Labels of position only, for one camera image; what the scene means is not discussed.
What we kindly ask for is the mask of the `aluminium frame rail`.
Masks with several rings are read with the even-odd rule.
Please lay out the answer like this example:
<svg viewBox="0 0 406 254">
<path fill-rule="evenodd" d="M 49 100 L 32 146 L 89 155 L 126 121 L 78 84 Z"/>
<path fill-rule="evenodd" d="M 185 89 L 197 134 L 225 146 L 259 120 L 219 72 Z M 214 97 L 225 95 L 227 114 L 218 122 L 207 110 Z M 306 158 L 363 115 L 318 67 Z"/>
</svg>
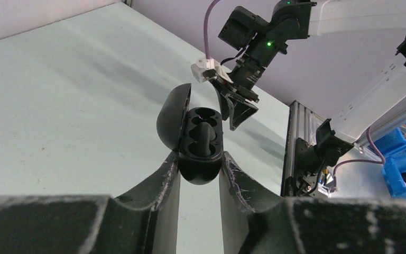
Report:
<svg viewBox="0 0 406 254">
<path fill-rule="evenodd" d="M 316 183 L 323 160 L 315 149 L 316 131 L 324 119 L 298 101 L 290 105 L 287 140 L 282 174 L 281 196 L 299 196 L 307 192 L 322 198 L 389 198 L 390 192 L 381 172 L 382 166 L 365 137 L 339 158 L 337 190 L 328 192 Z"/>
</svg>

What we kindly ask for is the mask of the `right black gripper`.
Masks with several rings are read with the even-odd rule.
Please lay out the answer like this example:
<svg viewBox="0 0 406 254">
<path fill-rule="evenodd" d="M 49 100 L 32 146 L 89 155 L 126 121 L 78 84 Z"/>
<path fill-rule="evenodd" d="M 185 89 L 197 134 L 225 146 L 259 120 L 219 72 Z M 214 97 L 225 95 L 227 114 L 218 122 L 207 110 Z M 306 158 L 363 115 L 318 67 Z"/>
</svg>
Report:
<svg viewBox="0 0 406 254">
<path fill-rule="evenodd" d="M 259 101 L 259 96 L 252 88 L 276 54 L 285 52 L 287 46 L 282 31 L 276 27 L 287 18 L 288 6 L 276 6 L 270 22 L 242 6 L 237 6 L 219 33 L 221 40 L 239 51 L 236 66 L 228 76 L 236 92 L 249 101 Z M 227 98 L 230 90 L 226 84 L 217 80 L 212 80 L 211 84 L 217 93 L 222 120 L 229 119 L 231 131 L 235 131 L 259 110 L 246 100 Z"/>
</svg>

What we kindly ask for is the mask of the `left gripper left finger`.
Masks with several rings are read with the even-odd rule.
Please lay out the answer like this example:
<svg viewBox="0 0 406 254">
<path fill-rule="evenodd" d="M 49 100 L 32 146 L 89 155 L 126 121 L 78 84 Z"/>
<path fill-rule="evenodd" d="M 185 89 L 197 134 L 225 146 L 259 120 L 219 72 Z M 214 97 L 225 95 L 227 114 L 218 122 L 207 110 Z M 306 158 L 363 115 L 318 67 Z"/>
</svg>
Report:
<svg viewBox="0 0 406 254">
<path fill-rule="evenodd" d="M 172 152 L 116 198 L 0 196 L 0 253 L 175 253 L 179 193 Z"/>
</svg>

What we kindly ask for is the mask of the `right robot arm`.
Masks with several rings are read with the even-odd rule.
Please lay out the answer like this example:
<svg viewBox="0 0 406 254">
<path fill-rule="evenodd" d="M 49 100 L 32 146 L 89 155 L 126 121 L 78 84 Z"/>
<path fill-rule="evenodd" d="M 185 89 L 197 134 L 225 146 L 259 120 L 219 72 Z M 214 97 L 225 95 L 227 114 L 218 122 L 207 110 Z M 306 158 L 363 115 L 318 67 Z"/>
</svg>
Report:
<svg viewBox="0 0 406 254">
<path fill-rule="evenodd" d="M 278 55 L 260 78 L 259 112 L 236 131 L 226 131 L 225 148 L 238 162 L 281 163 L 284 160 L 289 105 L 298 101 L 331 119 L 337 136 L 358 140 L 367 128 L 376 131 L 390 114 L 372 120 L 375 107 L 403 88 L 366 95 L 373 79 L 397 63 L 396 30 L 345 32 L 295 40 L 287 55 Z"/>
</svg>

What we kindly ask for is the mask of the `black earbud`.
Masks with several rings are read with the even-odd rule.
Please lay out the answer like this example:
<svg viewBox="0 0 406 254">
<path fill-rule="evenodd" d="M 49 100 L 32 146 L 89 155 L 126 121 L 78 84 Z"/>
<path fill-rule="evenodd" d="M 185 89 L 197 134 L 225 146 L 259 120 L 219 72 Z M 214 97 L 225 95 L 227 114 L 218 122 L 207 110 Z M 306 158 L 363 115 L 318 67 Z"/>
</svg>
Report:
<svg viewBox="0 0 406 254">
<path fill-rule="evenodd" d="M 210 142 L 215 138 L 213 127 L 207 122 L 201 122 L 195 127 L 194 134 L 196 142 L 194 154 L 201 157 L 210 156 Z"/>
</svg>

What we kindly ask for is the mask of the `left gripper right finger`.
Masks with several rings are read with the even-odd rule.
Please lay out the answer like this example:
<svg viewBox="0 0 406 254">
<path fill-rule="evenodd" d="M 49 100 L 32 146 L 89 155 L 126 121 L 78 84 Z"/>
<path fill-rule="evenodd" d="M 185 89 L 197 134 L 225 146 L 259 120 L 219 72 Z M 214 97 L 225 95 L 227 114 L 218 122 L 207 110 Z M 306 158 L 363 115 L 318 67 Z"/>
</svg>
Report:
<svg viewBox="0 0 406 254">
<path fill-rule="evenodd" d="M 224 253 L 406 253 L 406 200 L 281 197 L 224 152 Z"/>
</svg>

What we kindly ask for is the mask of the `black charging case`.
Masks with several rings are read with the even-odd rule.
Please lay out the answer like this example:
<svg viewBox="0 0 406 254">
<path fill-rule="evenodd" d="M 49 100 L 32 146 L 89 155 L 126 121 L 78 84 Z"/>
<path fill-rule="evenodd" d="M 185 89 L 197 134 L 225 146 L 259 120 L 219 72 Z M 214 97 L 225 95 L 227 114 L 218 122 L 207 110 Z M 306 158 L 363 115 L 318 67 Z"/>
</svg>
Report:
<svg viewBox="0 0 406 254">
<path fill-rule="evenodd" d="M 205 185 L 219 174 L 223 147 L 221 114 L 207 107 L 190 108 L 191 84 L 174 88 L 167 96 L 156 120 L 156 130 L 162 143 L 178 154 L 178 170 L 184 179 L 194 185 Z M 210 142 L 211 155 L 194 154 L 194 129 L 209 123 L 215 138 Z"/>
</svg>

